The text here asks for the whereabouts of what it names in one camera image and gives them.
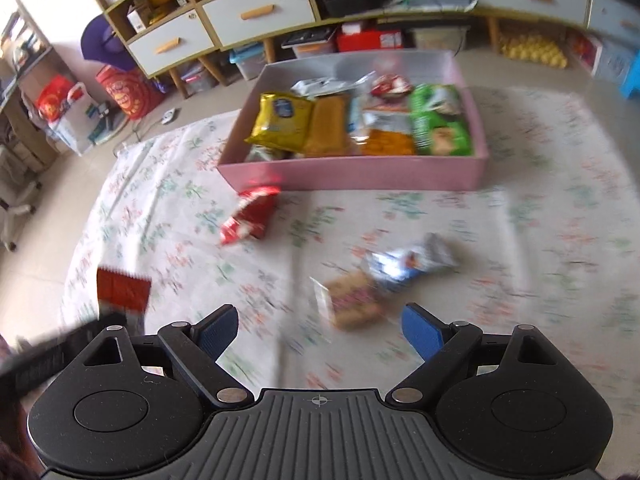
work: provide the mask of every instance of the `red box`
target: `red box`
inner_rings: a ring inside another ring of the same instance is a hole
[[[363,30],[357,34],[338,34],[338,50],[389,50],[402,48],[402,32],[399,30]]]

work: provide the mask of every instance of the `white cloth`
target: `white cloth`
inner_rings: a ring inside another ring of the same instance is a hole
[[[407,301],[486,332],[539,327],[604,396],[609,478],[640,464],[640,204],[607,134],[573,95],[475,89],[492,152],[478,192],[285,192],[261,241],[219,246],[236,194],[216,169],[235,112],[135,145],[118,159],[66,280],[69,324],[97,312],[98,264],[146,274],[146,331],[224,303],[238,338],[219,363],[262,387],[384,394],[420,364],[398,329]],[[462,266],[393,297],[389,320],[341,333],[306,322],[309,276],[354,269],[366,249],[443,235]]]

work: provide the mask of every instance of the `blue gripper pad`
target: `blue gripper pad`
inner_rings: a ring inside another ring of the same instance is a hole
[[[440,329],[429,323],[414,309],[406,306],[401,316],[402,334],[427,362],[444,346]]]
[[[231,308],[202,330],[195,343],[212,361],[216,361],[237,334],[238,311]]]

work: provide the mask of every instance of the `red snack bag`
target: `red snack bag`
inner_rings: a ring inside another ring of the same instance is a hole
[[[113,311],[127,318],[129,335],[145,334],[145,312],[151,293],[151,279],[133,276],[122,270],[98,267],[95,276],[98,296],[98,316]]]
[[[414,87],[401,75],[385,74],[373,82],[371,95],[381,99],[398,99],[412,92]]]
[[[279,194],[280,188],[277,186],[258,186],[240,192],[238,209],[220,229],[222,245],[232,244],[249,236],[263,238]]]

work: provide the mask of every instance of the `red bag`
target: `red bag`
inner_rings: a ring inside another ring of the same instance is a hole
[[[164,99],[164,94],[137,67],[123,72],[114,66],[105,65],[95,78],[129,119],[141,119]]]
[[[263,238],[279,194],[280,188],[277,186],[259,186],[238,193],[238,209],[220,229],[222,245],[249,236],[258,240]]]
[[[66,95],[73,88],[73,83],[64,76],[55,76],[40,92],[35,105],[47,123],[54,123],[63,115]]]

